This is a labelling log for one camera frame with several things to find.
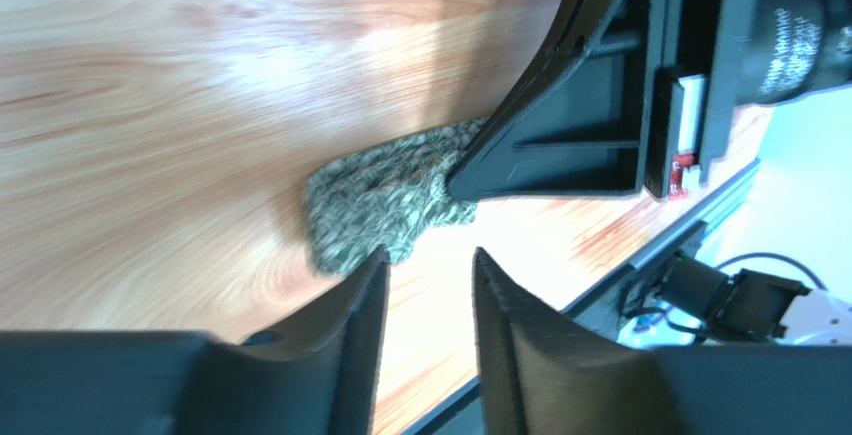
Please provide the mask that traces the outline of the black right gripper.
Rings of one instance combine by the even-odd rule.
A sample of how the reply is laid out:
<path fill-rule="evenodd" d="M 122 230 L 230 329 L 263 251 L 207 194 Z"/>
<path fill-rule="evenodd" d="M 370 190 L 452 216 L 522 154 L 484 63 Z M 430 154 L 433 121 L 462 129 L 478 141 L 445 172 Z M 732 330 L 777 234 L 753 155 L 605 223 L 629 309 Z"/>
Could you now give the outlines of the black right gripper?
<path fill-rule="evenodd" d="M 851 83 L 851 0 L 671 0 L 655 77 L 645 185 L 695 190 L 729 145 L 734 110 Z"/>

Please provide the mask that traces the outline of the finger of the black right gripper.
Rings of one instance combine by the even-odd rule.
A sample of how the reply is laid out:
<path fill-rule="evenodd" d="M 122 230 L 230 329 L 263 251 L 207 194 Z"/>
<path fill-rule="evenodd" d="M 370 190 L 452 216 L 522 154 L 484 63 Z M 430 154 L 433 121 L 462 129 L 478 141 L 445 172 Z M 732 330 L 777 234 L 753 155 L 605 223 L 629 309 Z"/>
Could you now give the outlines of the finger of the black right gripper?
<path fill-rule="evenodd" d="M 561 0 L 447 178 L 450 196 L 625 196 L 645 181 L 666 0 Z"/>

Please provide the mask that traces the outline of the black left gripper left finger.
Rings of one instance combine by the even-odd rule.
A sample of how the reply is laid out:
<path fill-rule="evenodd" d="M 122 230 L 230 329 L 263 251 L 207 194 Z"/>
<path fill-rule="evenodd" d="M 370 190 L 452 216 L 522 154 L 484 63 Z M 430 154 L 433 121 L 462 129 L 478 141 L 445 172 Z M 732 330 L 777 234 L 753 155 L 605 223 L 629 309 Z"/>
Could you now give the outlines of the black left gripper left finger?
<path fill-rule="evenodd" d="M 5 434 L 367 434 L 388 302 L 378 248 L 279 322 L 201 331 L 5 331 Z"/>

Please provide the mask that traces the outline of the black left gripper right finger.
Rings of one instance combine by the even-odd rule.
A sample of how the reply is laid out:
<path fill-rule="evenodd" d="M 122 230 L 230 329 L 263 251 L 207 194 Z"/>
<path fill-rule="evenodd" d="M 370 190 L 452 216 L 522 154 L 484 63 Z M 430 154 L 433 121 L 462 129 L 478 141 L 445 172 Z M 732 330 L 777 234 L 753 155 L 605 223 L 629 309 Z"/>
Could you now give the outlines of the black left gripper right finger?
<path fill-rule="evenodd" d="M 851 305 L 825 290 L 676 254 L 658 294 L 700 321 L 699 343 L 634 349 L 554 310 L 484 250 L 473 281 L 490 434 L 851 430 Z"/>

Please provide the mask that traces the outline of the green patterned tie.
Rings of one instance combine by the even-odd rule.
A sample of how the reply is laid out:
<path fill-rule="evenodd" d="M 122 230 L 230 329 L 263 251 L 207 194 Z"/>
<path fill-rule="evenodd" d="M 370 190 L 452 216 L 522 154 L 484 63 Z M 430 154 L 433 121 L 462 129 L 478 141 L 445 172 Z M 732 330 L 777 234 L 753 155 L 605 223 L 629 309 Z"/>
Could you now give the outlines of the green patterned tie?
<path fill-rule="evenodd" d="M 378 247 L 398 264 L 427 230 L 472 223 L 478 204 L 452 200 L 446 178 L 485 122 L 479 117 L 398 138 L 312 173 L 303 207 L 315 269 L 346 275 Z"/>

